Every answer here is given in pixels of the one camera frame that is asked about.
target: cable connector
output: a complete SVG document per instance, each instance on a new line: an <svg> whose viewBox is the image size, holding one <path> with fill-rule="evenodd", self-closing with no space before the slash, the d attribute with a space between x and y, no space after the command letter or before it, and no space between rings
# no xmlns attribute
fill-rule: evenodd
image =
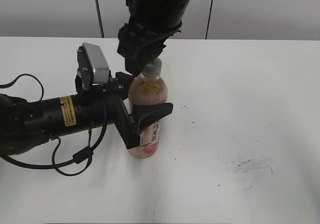
<svg viewBox="0 0 320 224"><path fill-rule="evenodd" d="M94 152L91 150L91 147L86 146L85 148L83 148L82 150L74 154L72 157L73 157L73 161L76 164L80 164L84 160L88 159L88 156L92 157L93 155L94 155Z"/></svg>

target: stain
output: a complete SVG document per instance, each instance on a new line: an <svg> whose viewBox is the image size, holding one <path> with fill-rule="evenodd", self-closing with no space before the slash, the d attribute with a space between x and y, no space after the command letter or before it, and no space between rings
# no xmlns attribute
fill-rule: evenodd
<svg viewBox="0 0 320 224"><path fill-rule="evenodd" d="M265 156L259 158L243 159L239 157L230 163L229 171L235 173L242 181L244 181L243 191L251 189L256 180L273 176L273 169L270 167L272 160Z"/></svg>
<svg viewBox="0 0 320 224"><path fill-rule="evenodd" d="M253 185L250 185L249 187L243 189L243 191L248 191L251 187L253 187Z"/></svg>

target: black cylinder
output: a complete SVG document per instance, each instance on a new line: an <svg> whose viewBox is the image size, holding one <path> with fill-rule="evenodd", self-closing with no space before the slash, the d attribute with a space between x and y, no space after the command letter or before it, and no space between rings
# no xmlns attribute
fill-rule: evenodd
<svg viewBox="0 0 320 224"><path fill-rule="evenodd" d="M181 22L190 0L129 0L133 20L154 31L175 29Z"/></svg>
<svg viewBox="0 0 320 224"><path fill-rule="evenodd" d="M101 98L106 104L108 124L114 123L117 113L112 98L90 92L88 95L86 98L71 95L25 104L21 114L26 131L57 137L88 130L90 125L100 127L104 122Z"/></svg>

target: plastic bottle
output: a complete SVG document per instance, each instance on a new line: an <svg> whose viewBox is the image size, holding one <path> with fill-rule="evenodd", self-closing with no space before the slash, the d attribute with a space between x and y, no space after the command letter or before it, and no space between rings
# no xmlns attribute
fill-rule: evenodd
<svg viewBox="0 0 320 224"><path fill-rule="evenodd" d="M129 88L129 103L156 105L167 101L168 89L160 77L162 62L159 58L147 64L143 72L134 79ZM147 158L155 153L159 143L161 120L151 125L141 135L140 146L129 152L137 158Z"/></svg>

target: table surface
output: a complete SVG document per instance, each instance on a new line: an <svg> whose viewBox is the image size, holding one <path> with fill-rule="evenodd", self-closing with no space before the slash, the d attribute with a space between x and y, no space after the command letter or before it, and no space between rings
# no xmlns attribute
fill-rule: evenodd
<svg viewBox="0 0 320 224"><path fill-rule="evenodd" d="M124 70L116 39L0 38L0 83L31 73L45 99L74 94L83 42L100 45L113 73ZM320 42L167 46L162 76L174 112L163 121L155 155L133 158L109 126L91 167L77 177L1 160L0 223L320 222ZM28 78L1 91L28 101L40 96ZM64 137L57 160L86 146L87 135ZM50 164L55 145L15 158Z"/></svg>

